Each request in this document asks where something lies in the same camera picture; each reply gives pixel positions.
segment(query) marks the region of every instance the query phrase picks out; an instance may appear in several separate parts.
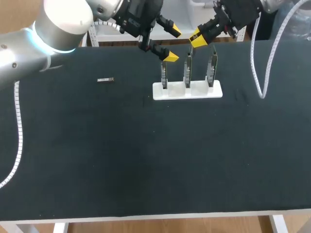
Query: wooden floor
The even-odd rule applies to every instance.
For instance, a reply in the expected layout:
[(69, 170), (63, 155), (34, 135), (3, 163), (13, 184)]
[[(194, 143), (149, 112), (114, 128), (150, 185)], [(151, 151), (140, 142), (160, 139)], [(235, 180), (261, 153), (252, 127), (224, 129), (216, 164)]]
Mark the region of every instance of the wooden floor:
[[(311, 215), (285, 216), (289, 233), (296, 233)], [(53, 224), (37, 224), (40, 233), (52, 233)], [(6, 233), (0, 227), (0, 233)], [(273, 233), (269, 217), (223, 217), (71, 223), (68, 233)]]
[[(27, 27), (36, 18), (41, 0), (0, 0), (0, 33)], [(289, 233), (296, 233), (311, 217), (285, 216)], [(53, 224), (38, 224), (41, 233), (52, 233)], [(6, 231), (0, 227), (0, 233)], [(267, 216), (198, 218), (148, 221), (72, 223), (69, 233), (272, 233)]]

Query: black table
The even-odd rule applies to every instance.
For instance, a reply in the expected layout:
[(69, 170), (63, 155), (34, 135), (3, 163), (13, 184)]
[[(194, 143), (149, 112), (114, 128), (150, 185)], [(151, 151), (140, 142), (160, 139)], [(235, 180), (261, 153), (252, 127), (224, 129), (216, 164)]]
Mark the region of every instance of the black table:
[[(259, 77), (271, 45), (256, 43)], [(310, 209), (311, 43), (280, 44), (265, 100), (249, 48), (216, 45), (221, 99), (154, 101), (160, 62), (135, 47), (81, 48), (66, 66), (23, 79), (24, 150), (0, 190), (0, 221)], [(180, 59), (169, 81), (181, 81), (188, 46), (171, 49)], [(209, 54), (198, 50), (194, 80)], [(108, 77), (115, 82), (97, 83)], [(2, 181), (17, 151), (13, 88), (0, 92), (0, 109)]]

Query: white holder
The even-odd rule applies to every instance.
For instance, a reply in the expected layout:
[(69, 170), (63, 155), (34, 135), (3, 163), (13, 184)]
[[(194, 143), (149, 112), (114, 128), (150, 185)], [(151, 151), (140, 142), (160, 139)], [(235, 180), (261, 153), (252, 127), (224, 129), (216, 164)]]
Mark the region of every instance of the white holder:
[(153, 84), (154, 100), (207, 99), (222, 96), (220, 82), (215, 80), (214, 86), (209, 87), (207, 76), (202, 81), (191, 81), (190, 88), (186, 88), (185, 78), (182, 82), (168, 82), (167, 89), (163, 89), (162, 83)]

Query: white table edge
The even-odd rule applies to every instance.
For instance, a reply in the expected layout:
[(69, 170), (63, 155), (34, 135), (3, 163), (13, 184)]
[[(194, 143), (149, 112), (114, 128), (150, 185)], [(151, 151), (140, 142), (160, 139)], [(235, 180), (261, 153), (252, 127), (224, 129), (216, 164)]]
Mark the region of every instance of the white table edge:
[(176, 218), (202, 218), (202, 217), (241, 217), (241, 216), (271, 216), (271, 215), (299, 215), (310, 214), (311, 209), (299, 210), (271, 210), (271, 211), (244, 211), (244, 212), (220, 212), (220, 213), (197, 213), (197, 214), (168, 214), (168, 215), (141, 215), (125, 217), (87, 217), (66, 219), (42, 219), (42, 220), (18, 220), (0, 221), (1, 224), (41, 224), (41, 223), (63, 223), (63, 222), (105, 222), (125, 220), (152, 220), (152, 219), (176, 219)]

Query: white cable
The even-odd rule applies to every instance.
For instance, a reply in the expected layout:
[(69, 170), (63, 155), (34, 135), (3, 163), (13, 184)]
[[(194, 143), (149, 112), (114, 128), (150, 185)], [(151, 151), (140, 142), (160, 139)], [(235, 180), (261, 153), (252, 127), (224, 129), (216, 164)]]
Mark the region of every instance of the white cable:
[(294, 13), (301, 7), (301, 5), (303, 5), (304, 3), (308, 2), (310, 0), (300, 0), (287, 14), (287, 16), (285, 17), (280, 29), (278, 30), (278, 33), (276, 35), (276, 39), (273, 43), (272, 49), (271, 49), (271, 53), (268, 59), (268, 64), (267, 64), (267, 68), (266, 68), (266, 75), (265, 75), (265, 79), (264, 79), (264, 86), (263, 86), (263, 92), (261, 92), (261, 87), (258, 81), (258, 77), (257, 77), (257, 73), (255, 70), (255, 64), (254, 64), (254, 48), (255, 48), (255, 37), (256, 37), (256, 33), (257, 33), (257, 29), (258, 29), (258, 25), (259, 25), (259, 20), (260, 20), (260, 16), (259, 18), (256, 20), (255, 23), (255, 28), (254, 28), (254, 32), (253, 32), (253, 36), (252, 36), (252, 42), (251, 42), (251, 68), (252, 68), (252, 72), (253, 72), (253, 76), (254, 76), (254, 80), (255, 80), (255, 84), (258, 90), (258, 94), (259, 97), (264, 99), (266, 97), (267, 94), (267, 90), (268, 90), (268, 84), (269, 84), (269, 77), (270, 77), (270, 71), (271, 71), (271, 66), (272, 66), (272, 62), (273, 62), (273, 58), (274, 55), (276, 53), (276, 49), (278, 46), (278, 43), (280, 42), (281, 36), (285, 30), (285, 27), (288, 23), (288, 21), (291, 19), (291, 17), (294, 15)]
[(117, 31), (120, 31), (120, 26), (116, 23), (112, 23), (112, 22), (107, 22), (107, 21), (101, 21), (101, 22), (94, 22), (94, 25), (95, 26), (98, 26), (98, 25), (107, 25), (107, 26), (110, 26), (110, 27), (113, 27), (114, 29), (116, 29)]
[(17, 155), (16, 155), (16, 159), (15, 159), (15, 163), (12, 168), (12, 171), (7, 176), (7, 178), (5, 178), (4, 181), (0, 183), (0, 188), (4, 187), (15, 175), (15, 172), (20, 163), (22, 150), (23, 150), (23, 127), (21, 124), (21, 115), (20, 115), (20, 106), (19, 106), (19, 81), (14, 84), (14, 102), (15, 102), (15, 111), (16, 111), (16, 118), (17, 118), (18, 150), (17, 150)]

